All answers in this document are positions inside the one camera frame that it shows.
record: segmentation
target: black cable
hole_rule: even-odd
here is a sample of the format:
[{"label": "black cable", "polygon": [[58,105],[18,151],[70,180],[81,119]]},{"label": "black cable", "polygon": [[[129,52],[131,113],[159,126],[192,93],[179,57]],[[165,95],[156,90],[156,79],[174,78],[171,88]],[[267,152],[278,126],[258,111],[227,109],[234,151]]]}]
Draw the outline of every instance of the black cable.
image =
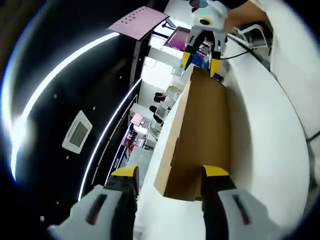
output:
[{"label": "black cable", "polygon": [[308,138],[306,140],[307,143],[310,143],[312,140],[316,139],[317,137],[320,136],[320,131],[318,131],[315,135],[313,135],[312,137]]},{"label": "black cable", "polygon": [[159,37],[162,37],[162,38],[164,38],[164,39],[168,39],[168,38],[169,38],[169,36],[164,35],[164,34],[162,34],[162,33],[160,33],[160,32],[153,31],[152,33],[153,33],[154,35],[159,36]]},{"label": "black cable", "polygon": [[165,22],[164,24],[162,24],[162,27],[163,27],[163,28],[167,28],[167,29],[171,29],[171,30],[176,30],[176,29],[173,28],[173,27],[167,26],[167,22]]},{"label": "black cable", "polygon": [[242,52],[242,53],[240,53],[240,54],[238,54],[238,55],[235,55],[235,56],[226,57],[226,58],[221,58],[221,60],[234,59],[234,58],[239,57],[239,56],[241,56],[241,55],[243,55],[243,54],[249,53],[250,51],[251,51],[251,50],[248,50],[248,51]]},{"label": "black cable", "polygon": [[272,45],[269,47],[269,53],[268,53],[268,57],[270,56],[271,54],[271,51],[272,51]]}]

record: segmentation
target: white countertop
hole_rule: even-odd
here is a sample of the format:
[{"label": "white countertop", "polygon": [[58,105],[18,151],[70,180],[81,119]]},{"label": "white countertop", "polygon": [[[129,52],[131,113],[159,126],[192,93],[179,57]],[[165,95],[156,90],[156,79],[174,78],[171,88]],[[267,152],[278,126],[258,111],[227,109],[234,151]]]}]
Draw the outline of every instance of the white countertop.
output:
[{"label": "white countertop", "polygon": [[[224,57],[244,51],[229,40]],[[225,84],[235,137],[231,176],[266,205],[275,223],[294,226],[304,211],[309,185],[303,129],[282,88],[252,55],[231,59],[230,64]],[[142,227],[146,240],[205,239],[201,202],[166,198],[154,187],[176,106],[164,121],[138,199],[135,228]]]}]

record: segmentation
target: black ceiling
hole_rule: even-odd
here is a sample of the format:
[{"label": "black ceiling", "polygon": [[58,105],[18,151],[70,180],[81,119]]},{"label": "black ceiling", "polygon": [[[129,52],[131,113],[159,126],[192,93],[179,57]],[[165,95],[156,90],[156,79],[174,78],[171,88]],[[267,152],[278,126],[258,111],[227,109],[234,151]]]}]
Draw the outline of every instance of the black ceiling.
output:
[{"label": "black ceiling", "polygon": [[[21,114],[36,87],[55,66],[82,46],[108,34],[107,27],[113,22],[141,6],[163,12],[167,3],[168,0],[48,1],[39,10],[36,20],[29,24],[29,33],[23,39],[14,79],[13,116]],[[77,200],[91,153],[112,113],[129,90],[135,44],[134,39],[120,35],[78,57],[53,79],[29,115],[34,139],[32,147],[18,155],[16,179],[22,193],[21,202],[32,211],[33,218],[39,220],[44,216],[46,226],[65,219]],[[146,49],[147,45],[148,38],[141,49]],[[135,81],[140,78],[141,70],[142,64],[139,64]],[[61,145],[80,110],[93,128],[81,153],[76,154]],[[103,161],[113,160],[113,149],[118,147],[128,127],[126,121],[119,126],[113,144],[110,144],[112,149],[106,152]],[[110,164],[104,164],[106,169],[103,171],[108,172]],[[90,169],[91,179],[95,168]],[[84,193],[90,189],[87,183]]]}]

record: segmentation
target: box flap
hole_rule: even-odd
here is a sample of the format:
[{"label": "box flap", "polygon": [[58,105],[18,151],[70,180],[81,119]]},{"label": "box flap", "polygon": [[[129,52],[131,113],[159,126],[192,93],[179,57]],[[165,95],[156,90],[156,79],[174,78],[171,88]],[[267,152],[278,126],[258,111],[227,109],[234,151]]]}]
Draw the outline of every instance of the box flap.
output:
[{"label": "box flap", "polygon": [[203,164],[229,171],[230,120],[226,88],[204,69],[195,67],[187,86],[161,160],[167,168],[159,169],[156,182],[161,182],[165,197],[194,201],[201,196]]}]

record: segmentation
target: magenta screen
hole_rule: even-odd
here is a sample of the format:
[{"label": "magenta screen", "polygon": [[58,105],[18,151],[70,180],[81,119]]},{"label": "magenta screen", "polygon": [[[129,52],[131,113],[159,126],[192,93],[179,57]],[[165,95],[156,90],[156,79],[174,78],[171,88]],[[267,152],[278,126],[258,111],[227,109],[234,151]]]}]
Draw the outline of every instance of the magenta screen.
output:
[{"label": "magenta screen", "polygon": [[164,43],[165,46],[184,51],[186,49],[186,41],[189,36],[190,29],[178,26]]}]

